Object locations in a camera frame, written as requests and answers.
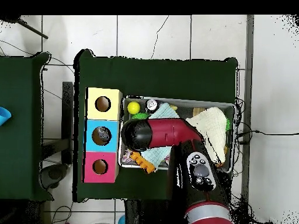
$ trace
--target green table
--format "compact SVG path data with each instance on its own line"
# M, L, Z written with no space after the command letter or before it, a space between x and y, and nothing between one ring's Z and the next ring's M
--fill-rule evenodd
M0 126L0 198L44 201L41 168L41 69L50 54L0 57L0 106L12 113Z
M165 200L167 171L145 174L141 169L120 167L113 184L82 183L85 89L118 89L126 95L172 99L235 102L237 60L141 60L122 57L94 57L81 50L74 61L74 186L75 201L84 198L128 198Z

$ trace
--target orange toy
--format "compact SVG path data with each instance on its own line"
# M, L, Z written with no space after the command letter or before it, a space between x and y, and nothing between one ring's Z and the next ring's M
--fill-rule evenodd
M132 152L132 155L130 155L130 157L135 160L142 169L147 169L147 173L151 173L155 170L155 166L145 160L138 152Z

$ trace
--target light blue towel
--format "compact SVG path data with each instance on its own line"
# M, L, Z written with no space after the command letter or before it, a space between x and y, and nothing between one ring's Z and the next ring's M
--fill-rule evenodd
M174 109L170 107L168 103L163 103L159 109L151 115L149 118L179 118L178 114ZM171 146L169 147L159 147L148 149L144 152L141 152L141 156L152 163L155 168L157 168L161 162L170 154Z

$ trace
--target blue block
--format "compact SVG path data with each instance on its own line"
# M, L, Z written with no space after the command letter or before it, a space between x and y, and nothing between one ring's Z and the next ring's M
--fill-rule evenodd
M96 127L106 127L111 132L111 140L106 145L97 145L92 140L92 132ZM118 121L87 120L86 151L117 152Z

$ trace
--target white cloth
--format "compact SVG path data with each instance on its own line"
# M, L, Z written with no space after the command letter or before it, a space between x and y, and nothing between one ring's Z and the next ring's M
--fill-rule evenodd
M215 164L225 162L227 118L218 107L211 107L186 121L202 134L208 155Z

